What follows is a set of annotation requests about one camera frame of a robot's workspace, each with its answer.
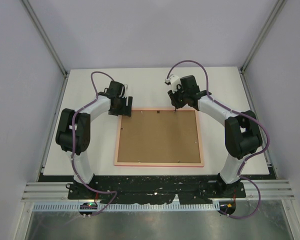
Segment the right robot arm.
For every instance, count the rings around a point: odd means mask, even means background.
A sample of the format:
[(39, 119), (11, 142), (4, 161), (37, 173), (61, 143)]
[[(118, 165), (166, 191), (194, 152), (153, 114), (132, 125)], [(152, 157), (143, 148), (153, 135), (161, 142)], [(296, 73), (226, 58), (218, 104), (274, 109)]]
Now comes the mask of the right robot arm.
[(259, 125), (253, 111), (234, 113), (222, 105), (207, 90), (200, 90), (193, 75), (178, 77), (170, 75), (164, 83), (171, 87), (167, 92), (175, 109), (188, 105), (209, 115), (224, 127), (224, 143), (228, 152), (224, 167), (218, 173), (216, 191), (228, 197), (240, 183), (241, 171), (247, 158), (263, 144)]

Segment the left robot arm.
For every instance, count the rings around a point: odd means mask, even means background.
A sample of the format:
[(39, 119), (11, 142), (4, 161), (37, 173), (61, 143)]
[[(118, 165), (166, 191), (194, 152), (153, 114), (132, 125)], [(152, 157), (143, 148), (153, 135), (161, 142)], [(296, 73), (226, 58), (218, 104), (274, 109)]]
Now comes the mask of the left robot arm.
[(67, 186), (69, 194), (76, 198), (92, 199), (97, 190), (87, 149), (91, 141), (91, 123), (103, 113), (113, 116), (132, 115), (133, 97), (126, 97), (126, 85), (111, 81), (109, 87), (97, 93), (94, 99), (77, 110), (62, 110), (55, 142), (69, 156), (73, 183)]

